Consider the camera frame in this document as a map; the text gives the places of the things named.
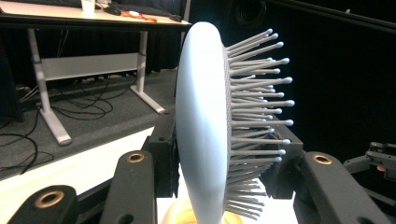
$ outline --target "desk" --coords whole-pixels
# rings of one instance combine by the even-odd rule
[[[85,18],[81,8],[53,7],[3,1],[0,1],[0,8],[0,27],[21,28],[28,31],[35,77],[40,92],[42,106],[40,113],[61,146],[70,144],[72,138],[50,108],[50,98],[47,92],[46,81],[136,69],[137,81],[136,85],[131,86],[131,90],[158,113],[164,111],[160,105],[144,92],[148,32],[159,30],[187,31],[191,27],[190,23],[185,21],[171,21],[166,17],[157,16],[150,16],[156,18],[157,22],[124,18],[107,14],[102,9],[95,10],[93,18]],[[140,32],[140,47],[138,53],[130,54],[41,59],[35,40],[34,29]]]
[[[52,185],[67,185],[73,187],[79,195],[107,181],[113,177],[119,157],[128,151],[140,149],[146,137],[151,135],[152,131],[153,128],[149,128],[63,160],[35,168],[24,175],[15,175],[0,181],[0,224],[6,224],[21,204],[40,189]],[[181,198],[187,197],[187,188],[183,176],[180,177],[178,194]],[[162,223],[167,209],[174,201],[175,198],[157,199],[159,224]],[[267,198],[263,209],[264,212],[260,221],[256,222],[242,217],[244,224],[297,224],[292,200]]]

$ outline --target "yellow base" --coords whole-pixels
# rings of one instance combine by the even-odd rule
[[[163,219],[163,224],[197,224],[191,202],[188,198],[178,198],[170,206]],[[234,213],[225,212],[223,224],[243,224],[242,218]]]

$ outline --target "hairbrush head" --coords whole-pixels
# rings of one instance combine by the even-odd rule
[[[186,36],[177,74],[177,146],[199,223],[221,223],[225,210],[256,218],[263,206],[256,197],[265,193],[257,192],[260,187],[252,180],[285,154],[281,149],[262,150],[262,145],[290,143],[274,138],[272,126],[292,121],[272,120],[272,114],[281,113],[274,106],[294,102],[269,100],[283,97],[274,86],[292,79],[256,79],[278,74],[280,70],[273,67],[289,59],[247,61],[283,46],[279,42],[254,49],[277,38],[271,33],[224,48],[217,28],[198,22]]]

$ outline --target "cup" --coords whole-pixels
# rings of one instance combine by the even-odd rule
[[[81,0],[84,17],[93,17],[95,14],[95,0]]]

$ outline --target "desk leg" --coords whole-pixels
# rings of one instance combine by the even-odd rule
[[[148,44],[148,32],[140,33],[140,50],[137,55],[137,81],[136,85],[131,86],[131,90],[136,93],[143,101],[146,102],[151,108],[153,108],[157,113],[162,113],[164,109],[157,104],[153,99],[151,99],[145,92],[145,73],[146,73],[146,51]]]
[[[47,122],[49,129],[55,136],[59,145],[65,146],[72,142],[72,138],[67,133],[62,123],[58,120],[56,115],[50,108],[50,98],[47,92],[47,84],[44,77],[43,66],[40,55],[38,53],[37,42],[35,40],[35,30],[28,29],[30,50],[32,51],[32,61],[35,68],[35,78],[37,79],[37,86],[40,91],[41,106],[40,113]]]

